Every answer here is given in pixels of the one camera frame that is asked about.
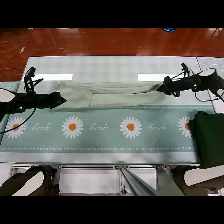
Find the wooden floor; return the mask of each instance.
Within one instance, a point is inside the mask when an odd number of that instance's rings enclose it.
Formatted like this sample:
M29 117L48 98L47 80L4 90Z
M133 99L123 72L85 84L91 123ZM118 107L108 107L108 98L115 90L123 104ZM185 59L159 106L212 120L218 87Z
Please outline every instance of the wooden floor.
M224 29L0 29L0 81L20 80L30 56L164 55L224 57Z

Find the light green cloth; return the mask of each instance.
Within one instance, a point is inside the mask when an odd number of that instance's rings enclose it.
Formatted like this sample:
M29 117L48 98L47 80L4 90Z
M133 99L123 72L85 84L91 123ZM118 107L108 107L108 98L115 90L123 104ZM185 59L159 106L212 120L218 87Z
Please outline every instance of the light green cloth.
M153 104L165 98L164 93L155 91L157 88L155 82L77 83L61 81L57 82L54 91L59 91L67 100L57 109L71 109Z

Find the daisy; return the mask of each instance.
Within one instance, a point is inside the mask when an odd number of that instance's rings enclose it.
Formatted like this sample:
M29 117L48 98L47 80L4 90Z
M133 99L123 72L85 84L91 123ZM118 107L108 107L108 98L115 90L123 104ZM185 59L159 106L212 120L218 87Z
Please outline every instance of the daisy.
M123 135L126 135L126 138L135 138L141 134L142 125L140 121L134 117L126 117L123 119L120 125L120 131L123 131Z
M182 135L191 138L189 120L189 117L182 117L181 119L179 119L177 127L179 131L182 131Z
M78 117L69 117L63 122L62 131L64 132L63 135L66 135L66 138L70 137L75 138L82 134L83 130L83 121Z
M14 130L5 133L8 135L8 138L17 138L23 134L23 131L26 130L27 125L23 124L22 126L18 127L23 122L24 119L22 117L14 117L14 119L11 119L11 121L7 123L6 130L15 128Z

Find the dark green cloth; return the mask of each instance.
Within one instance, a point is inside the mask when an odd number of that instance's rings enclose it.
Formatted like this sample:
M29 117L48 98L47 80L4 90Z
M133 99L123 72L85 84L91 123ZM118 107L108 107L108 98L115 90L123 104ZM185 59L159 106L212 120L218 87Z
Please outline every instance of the dark green cloth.
M201 167L224 165L224 114L200 111L189 123Z

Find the folded cloth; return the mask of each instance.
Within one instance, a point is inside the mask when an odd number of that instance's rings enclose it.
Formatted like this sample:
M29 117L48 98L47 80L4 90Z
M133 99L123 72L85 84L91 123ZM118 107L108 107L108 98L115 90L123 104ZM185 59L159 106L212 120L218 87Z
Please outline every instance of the folded cloth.
M198 112L190 130L203 168L224 165L224 114Z
M54 86L67 102L57 107L72 109L94 106L137 106L163 100L165 94L157 92L155 82L134 83L77 83L60 81Z

